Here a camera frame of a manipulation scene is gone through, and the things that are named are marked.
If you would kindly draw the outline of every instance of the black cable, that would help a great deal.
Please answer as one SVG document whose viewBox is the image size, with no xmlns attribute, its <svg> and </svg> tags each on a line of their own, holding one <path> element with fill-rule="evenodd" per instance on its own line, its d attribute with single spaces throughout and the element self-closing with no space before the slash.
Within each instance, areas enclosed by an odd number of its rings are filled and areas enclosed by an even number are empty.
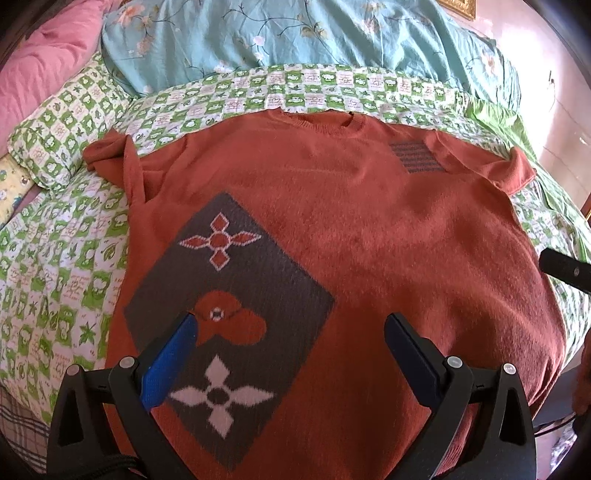
<svg viewBox="0 0 591 480">
<path fill-rule="evenodd" d="M 556 82 L 554 81 L 553 78 L 550 79 L 550 85 L 552 85 L 552 87 L 554 88 L 554 101 L 552 102 L 552 106 L 550 107 L 550 110 L 548 110 L 549 112 L 551 112 L 552 109 L 554 108 L 554 105 L 556 105 Z"/>
<path fill-rule="evenodd" d="M 547 433 L 552 433 L 552 432 L 555 432 L 556 430 L 558 430 L 558 429 L 560 429 L 560 428 L 564 427 L 565 425 L 568 425 L 570 422 L 572 422 L 572 421 L 574 420 L 574 418 L 575 418 L 575 417 L 576 417 L 576 415 L 574 415 L 574 414 L 573 414 L 573 415 L 571 415 L 571 416 L 570 416 L 570 418 L 569 418 L 568 420 L 566 420 L 566 421 L 564 421 L 564 422 L 562 422 L 562 423 L 558 424 L 556 427 L 552 427 L 550 430 L 545 430 L 545 431 L 543 431 L 543 432 L 538 432 L 538 433 L 536 433 L 536 434 L 534 435 L 534 437 L 535 437 L 535 438 L 537 438 L 537 437 L 544 436 L 544 435 L 546 435 Z"/>
</svg>

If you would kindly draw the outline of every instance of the blue floral duvet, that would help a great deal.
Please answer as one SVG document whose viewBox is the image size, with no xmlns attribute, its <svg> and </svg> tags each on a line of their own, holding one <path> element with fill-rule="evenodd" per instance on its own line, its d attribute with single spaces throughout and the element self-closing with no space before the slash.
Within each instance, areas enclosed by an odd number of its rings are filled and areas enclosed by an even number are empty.
<svg viewBox="0 0 591 480">
<path fill-rule="evenodd" d="M 103 54 L 145 95 L 212 73 L 284 63 L 376 66 L 517 110 L 517 72 L 435 0 L 132 0 L 105 18 Z"/>
</svg>

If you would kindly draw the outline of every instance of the orange diamond flower motif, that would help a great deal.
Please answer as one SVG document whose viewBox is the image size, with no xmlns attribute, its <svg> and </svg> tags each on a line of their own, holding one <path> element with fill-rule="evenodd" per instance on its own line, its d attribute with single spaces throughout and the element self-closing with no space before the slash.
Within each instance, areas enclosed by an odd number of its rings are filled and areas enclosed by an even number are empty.
<svg viewBox="0 0 591 480">
<path fill-rule="evenodd" d="M 245 245 L 256 242 L 261 237 L 257 233 L 242 231 L 236 235 L 230 235 L 226 232 L 226 228 L 230 225 L 230 222 L 226 216 L 220 212 L 210 223 L 213 233 L 209 237 L 201 235 L 193 235 L 185 240 L 182 240 L 179 245 L 186 248 L 192 248 L 193 250 L 199 250 L 201 248 L 209 248 L 213 253 L 209 262 L 215 267 L 217 271 L 223 269 L 230 261 L 228 255 L 228 247 L 231 245 L 237 245 L 244 247 Z"/>
<path fill-rule="evenodd" d="M 213 290 L 197 300 L 190 311 L 199 326 L 197 345 L 220 335 L 234 345 L 254 345 L 267 332 L 267 323 L 252 310 L 242 307 L 234 295 Z"/>
</svg>

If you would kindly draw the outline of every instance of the knit texture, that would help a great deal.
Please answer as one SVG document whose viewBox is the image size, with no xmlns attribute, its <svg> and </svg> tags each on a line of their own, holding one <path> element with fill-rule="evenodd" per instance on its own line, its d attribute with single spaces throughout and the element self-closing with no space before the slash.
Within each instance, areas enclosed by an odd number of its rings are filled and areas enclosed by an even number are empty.
<svg viewBox="0 0 591 480">
<path fill-rule="evenodd" d="M 518 149 L 276 109 L 142 158 L 111 132 L 85 160 L 130 203 L 108 365 L 182 311 L 199 324 L 152 411 L 198 478 L 383 480 L 428 417 L 384 342 L 392 312 L 472 367 L 516 365 L 532 412 L 560 372 L 560 312 L 508 199 L 534 177 Z"/>
</svg>

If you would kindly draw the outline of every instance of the yellow fabric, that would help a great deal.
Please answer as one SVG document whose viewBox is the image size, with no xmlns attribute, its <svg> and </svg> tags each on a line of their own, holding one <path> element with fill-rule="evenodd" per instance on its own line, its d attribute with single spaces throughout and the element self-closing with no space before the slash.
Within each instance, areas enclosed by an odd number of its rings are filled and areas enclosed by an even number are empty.
<svg viewBox="0 0 591 480">
<path fill-rule="evenodd" d="M 0 228 L 8 222 L 32 186 L 33 181 L 28 172 L 10 154 L 0 158 Z"/>
</svg>

